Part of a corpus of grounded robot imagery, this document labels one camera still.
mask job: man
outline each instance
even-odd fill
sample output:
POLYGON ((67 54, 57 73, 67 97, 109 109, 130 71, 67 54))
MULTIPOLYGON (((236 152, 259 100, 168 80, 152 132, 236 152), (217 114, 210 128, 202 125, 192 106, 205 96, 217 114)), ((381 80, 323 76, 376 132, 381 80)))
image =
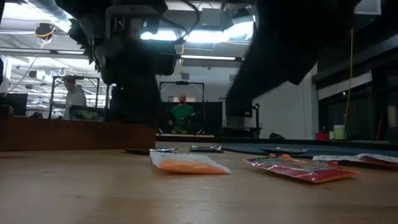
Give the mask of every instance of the man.
POLYGON ((65 85, 65 88, 68 90, 67 93, 67 100, 65 104, 63 103, 54 103, 50 102, 57 108, 64 108, 65 113, 63 115, 64 119, 70 119, 69 118, 69 107, 71 105, 75 106, 87 106, 86 102, 86 96, 81 88, 80 85, 76 85, 76 80, 73 77, 73 75, 66 75, 63 78, 63 84, 65 85))
POLYGON ((171 110, 171 114, 174 117, 174 122, 169 120, 169 125, 173 126, 172 133, 181 133, 186 134, 187 130, 184 127, 184 120, 193 113, 193 108, 190 105, 187 105, 187 97, 185 94, 180 94, 178 101, 179 105, 174 106, 171 110))

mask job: plastic bag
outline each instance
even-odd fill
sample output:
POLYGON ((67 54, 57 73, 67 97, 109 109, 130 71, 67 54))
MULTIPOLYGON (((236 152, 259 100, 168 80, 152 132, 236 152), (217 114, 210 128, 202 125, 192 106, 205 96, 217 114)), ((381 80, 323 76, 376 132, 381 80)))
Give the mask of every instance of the plastic bag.
POLYGON ((287 175, 312 183, 324 183, 332 180, 352 177, 358 172, 339 169, 335 166, 314 164, 285 157, 262 157, 245 159, 245 162, 277 174, 287 175))
POLYGON ((231 170, 208 156, 174 152, 150 152, 153 165, 168 172, 181 174, 232 174, 231 170))

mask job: pipe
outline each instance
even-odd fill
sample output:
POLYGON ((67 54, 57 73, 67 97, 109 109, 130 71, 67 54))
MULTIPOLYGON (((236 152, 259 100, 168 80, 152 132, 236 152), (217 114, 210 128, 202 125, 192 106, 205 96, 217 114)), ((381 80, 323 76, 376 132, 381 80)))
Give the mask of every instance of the pipe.
POLYGON ((54 0, 24 0, 28 5, 34 9, 47 14, 58 28, 64 32, 68 32, 70 28, 70 21, 67 12, 57 6, 54 0))

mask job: desk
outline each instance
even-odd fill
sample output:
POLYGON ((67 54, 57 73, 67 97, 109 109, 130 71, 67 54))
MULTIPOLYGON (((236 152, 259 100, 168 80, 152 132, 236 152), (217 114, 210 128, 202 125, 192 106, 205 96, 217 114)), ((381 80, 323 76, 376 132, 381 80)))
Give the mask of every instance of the desk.
POLYGON ((397 223, 396 172, 314 185, 242 161, 254 155, 210 157, 234 174, 163 174, 116 149, 0 152, 1 223, 397 223))

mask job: wooden panel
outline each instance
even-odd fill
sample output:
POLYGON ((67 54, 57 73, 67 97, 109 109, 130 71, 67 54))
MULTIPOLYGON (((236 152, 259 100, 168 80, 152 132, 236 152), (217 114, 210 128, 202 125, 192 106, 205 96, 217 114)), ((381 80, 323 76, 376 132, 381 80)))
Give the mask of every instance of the wooden panel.
MULTIPOLYGON (((187 152, 191 143, 160 142, 187 152)), ((122 150, 0 152, 1 224, 396 224, 397 173, 309 184, 208 154, 232 175, 173 175, 122 150)))
POLYGON ((0 127, 0 151, 147 148, 156 141, 142 124, 9 118, 0 127))

